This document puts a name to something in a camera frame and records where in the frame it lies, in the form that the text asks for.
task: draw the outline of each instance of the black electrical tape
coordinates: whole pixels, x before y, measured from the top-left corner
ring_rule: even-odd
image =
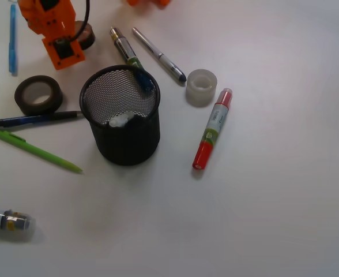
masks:
[[[83,21],[75,21],[75,30],[79,30],[83,25]],[[84,31],[77,38],[78,43],[82,50],[88,49],[95,42],[95,35],[93,32],[93,28],[89,23],[86,24]]]
[[[38,104],[27,103],[24,99],[26,88],[34,83],[45,83],[51,89],[51,94],[47,100]],[[23,81],[14,93],[14,99],[21,111],[28,116],[51,114],[57,111],[63,101],[63,94],[57,81],[48,76],[33,76]]]

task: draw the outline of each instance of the orange robot part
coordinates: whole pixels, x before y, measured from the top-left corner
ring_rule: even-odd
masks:
[[[18,0],[22,16],[43,43],[56,70],[85,60],[75,35],[76,13],[70,0]]]
[[[131,6],[134,6],[137,3],[139,3],[140,0],[127,0],[127,1]],[[158,0],[158,2],[163,6],[167,6],[170,3],[170,1],[171,0]]]

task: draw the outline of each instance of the silver pen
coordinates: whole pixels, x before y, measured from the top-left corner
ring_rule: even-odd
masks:
[[[166,57],[157,47],[153,45],[137,28],[133,28],[134,35],[146,46],[150,53],[156,57],[165,68],[167,68],[172,75],[176,77],[180,82],[186,82],[186,76],[183,72]]]

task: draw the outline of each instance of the white tissue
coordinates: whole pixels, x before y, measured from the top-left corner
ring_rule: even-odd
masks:
[[[124,127],[130,119],[135,116],[133,111],[126,111],[123,114],[111,118],[110,127]]]

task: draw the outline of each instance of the pen clip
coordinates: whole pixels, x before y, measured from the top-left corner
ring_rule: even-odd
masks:
[[[24,143],[26,142],[26,139],[24,139],[24,138],[22,138],[22,137],[19,137],[19,136],[13,134],[13,133],[10,133],[10,132],[8,132],[8,131],[3,131],[3,132],[6,132],[9,136],[14,137],[15,139],[21,140],[21,141],[23,141]]]

